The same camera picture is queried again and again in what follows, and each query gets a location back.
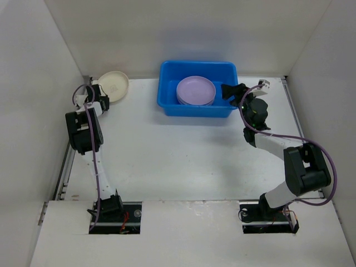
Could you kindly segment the cream plate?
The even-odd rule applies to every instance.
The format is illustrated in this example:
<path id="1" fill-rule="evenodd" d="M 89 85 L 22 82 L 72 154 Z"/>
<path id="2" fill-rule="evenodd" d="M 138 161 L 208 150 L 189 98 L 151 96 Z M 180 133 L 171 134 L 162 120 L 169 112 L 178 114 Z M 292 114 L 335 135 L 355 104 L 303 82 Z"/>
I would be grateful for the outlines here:
<path id="1" fill-rule="evenodd" d="M 113 104 L 124 98 L 127 94 L 129 79 L 121 71 L 111 71 L 95 80 L 95 84 L 98 84 L 101 92 L 108 96 L 109 103 Z"/>

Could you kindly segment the small purple plate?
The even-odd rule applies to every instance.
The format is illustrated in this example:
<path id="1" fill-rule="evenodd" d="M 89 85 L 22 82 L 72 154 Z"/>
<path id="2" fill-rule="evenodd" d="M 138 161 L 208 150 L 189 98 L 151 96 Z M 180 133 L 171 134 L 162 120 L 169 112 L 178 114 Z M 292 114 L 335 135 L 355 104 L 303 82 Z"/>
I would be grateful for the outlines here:
<path id="1" fill-rule="evenodd" d="M 176 96 L 194 106 L 200 106 L 215 99 L 216 88 L 205 77 L 189 76 L 178 83 Z"/>

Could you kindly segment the blue plate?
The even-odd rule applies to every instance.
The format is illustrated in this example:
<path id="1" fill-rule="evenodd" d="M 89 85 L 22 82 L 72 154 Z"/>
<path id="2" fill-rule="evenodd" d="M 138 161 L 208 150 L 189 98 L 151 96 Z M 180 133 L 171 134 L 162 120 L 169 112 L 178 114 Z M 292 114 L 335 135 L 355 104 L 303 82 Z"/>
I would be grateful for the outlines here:
<path id="1" fill-rule="evenodd" d="M 181 98 L 177 98 L 178 102 L 181 104 L 181 105 L 189 105 L 189 106 L 193 106 L 194 104 L 191 104 L 191 103 L 187 103 L 185 102 L 184 100 L 182 100 Z M 200 106 L 210 106 L 214 103 L 214 100 L 208 102 L 208 103 L 205 103 L 205 104 L 202 104 Z"/>

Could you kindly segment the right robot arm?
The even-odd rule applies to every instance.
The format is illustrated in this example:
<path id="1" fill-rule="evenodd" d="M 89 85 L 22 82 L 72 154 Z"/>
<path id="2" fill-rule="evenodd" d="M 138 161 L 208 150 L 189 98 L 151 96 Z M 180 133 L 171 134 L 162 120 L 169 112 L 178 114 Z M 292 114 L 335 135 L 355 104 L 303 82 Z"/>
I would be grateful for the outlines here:
<path id="1" fill-rule="evenodd" d="M 332 186 L 329 197 L 318 205 L 327 204 L 337 189 L 337 170 L 325 148 L 317 142 L 299 136 L 272 133 L 266 124 L 268 104 L 253 94 L 252 88 L 240 83 L 221 85 L 222 98 L 239 109 L 245 125 L 245 141 L 265 150 L 284 162 L 285 180 L 263 193 L 258 204 L 246 213 L 256 220 L 270 220 L 276 214 L 286 214 L 286 208 L 311 191 Z"/>

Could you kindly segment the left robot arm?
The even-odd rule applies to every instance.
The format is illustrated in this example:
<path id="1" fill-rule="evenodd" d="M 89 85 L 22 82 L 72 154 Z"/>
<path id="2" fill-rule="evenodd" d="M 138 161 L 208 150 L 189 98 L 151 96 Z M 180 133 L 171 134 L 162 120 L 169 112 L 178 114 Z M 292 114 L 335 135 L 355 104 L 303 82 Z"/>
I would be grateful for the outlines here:
<path id="1" fill-rule="evenodd" d="M 104 139 L 98 117 L 108 111 L 109 97 L 101 93 L 99 85 L 84 84 L 75 89 L 72 103 L 77 110 L 65 114 L 70 145 L 90 168 L 96 185 L 97 200 L 88 212 L 98 221 L 119 220 L 125 206 L 107 178 L 100 150 Z"/>

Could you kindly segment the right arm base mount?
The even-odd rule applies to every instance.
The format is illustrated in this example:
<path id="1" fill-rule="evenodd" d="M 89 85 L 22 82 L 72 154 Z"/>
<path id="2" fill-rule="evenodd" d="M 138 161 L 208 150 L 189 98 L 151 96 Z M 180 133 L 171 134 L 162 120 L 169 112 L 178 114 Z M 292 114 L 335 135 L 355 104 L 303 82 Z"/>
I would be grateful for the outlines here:
<path id="1" fill-rule="evenodd" d="M 296 234 L 299 221 L 289 207 L 280 207 L 271 214 L 263 214 L 257 201 L 239 204 L 238 217 L 244 234 Z"/>

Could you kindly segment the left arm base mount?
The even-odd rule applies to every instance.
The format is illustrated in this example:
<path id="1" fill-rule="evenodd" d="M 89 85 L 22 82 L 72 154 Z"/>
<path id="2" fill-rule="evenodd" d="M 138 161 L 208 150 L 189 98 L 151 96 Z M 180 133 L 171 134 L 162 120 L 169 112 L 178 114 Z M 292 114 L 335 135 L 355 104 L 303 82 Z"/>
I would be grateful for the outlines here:
<path id="1" fill-rule="evenodd" d="M 98 222 L 95 224 L 95 212 L 90 212 L 91 221 L 89 234 L 96 235 L 135 235 L 140 234 L 142 202 L 124 202 L 123 212 L 107 214 L 100 212 Z"/>

